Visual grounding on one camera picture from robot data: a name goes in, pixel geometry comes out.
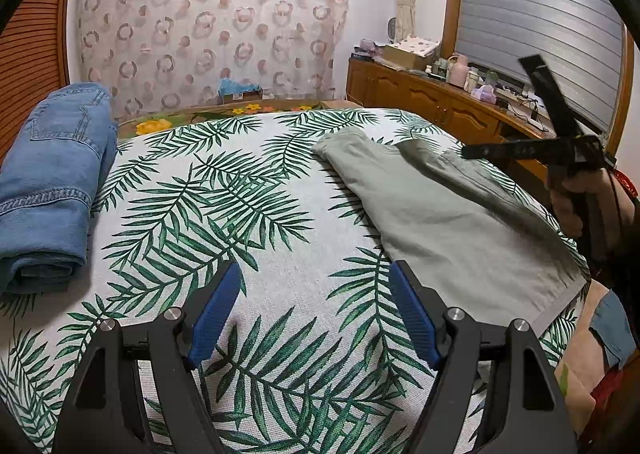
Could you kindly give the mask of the person's right hand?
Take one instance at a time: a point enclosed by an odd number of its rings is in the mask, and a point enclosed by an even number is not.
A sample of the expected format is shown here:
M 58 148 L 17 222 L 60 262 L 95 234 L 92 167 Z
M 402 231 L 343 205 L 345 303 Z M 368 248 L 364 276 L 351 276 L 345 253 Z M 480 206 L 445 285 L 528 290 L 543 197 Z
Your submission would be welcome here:
M 608 170 L 578 172 L 549 191 L 564 234 L 588 240 L 595 257 L 604 257 L 634 227 L 634 202 Z

